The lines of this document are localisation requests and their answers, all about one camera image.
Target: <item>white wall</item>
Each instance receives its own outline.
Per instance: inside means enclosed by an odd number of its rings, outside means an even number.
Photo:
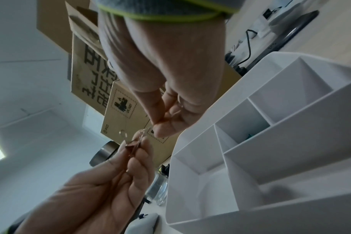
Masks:
[[[0,161],[0,232],[58,189],[70,176],[90,167],[106,141],[73,127],[34,142],[17,157]]]

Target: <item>white desk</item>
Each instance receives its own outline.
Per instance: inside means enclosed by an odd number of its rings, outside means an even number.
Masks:
[[[351,64],[351,0],[318,0],[306,12],[313,10],[319,10],[319,16],[300,31],[281,51],[314,54]],[[268,36],[265,41],[259,42],[257,40],[254,42],[254,39],[251,41],[254,55],[246,64],[252,62],[275,39],[274,35]],[[213,105],[213,114],[210,114],[208,118],[202,117],[179,136],[173,154],[195,139],[228,111],[229,108],[221,104]],[[142,213],[149,214],[153,212],[159,214],[156,234],[179,233],[166,224],[165,206],[159,207],[156,204],[145,204],[143,206]]]

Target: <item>palm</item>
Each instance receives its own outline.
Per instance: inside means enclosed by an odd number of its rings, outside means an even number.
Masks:
[[[123,144],[120,148],[115,158],[71,178],[37,207],[16,233],[119,233],[154,179],[147,138],[133,158]]]

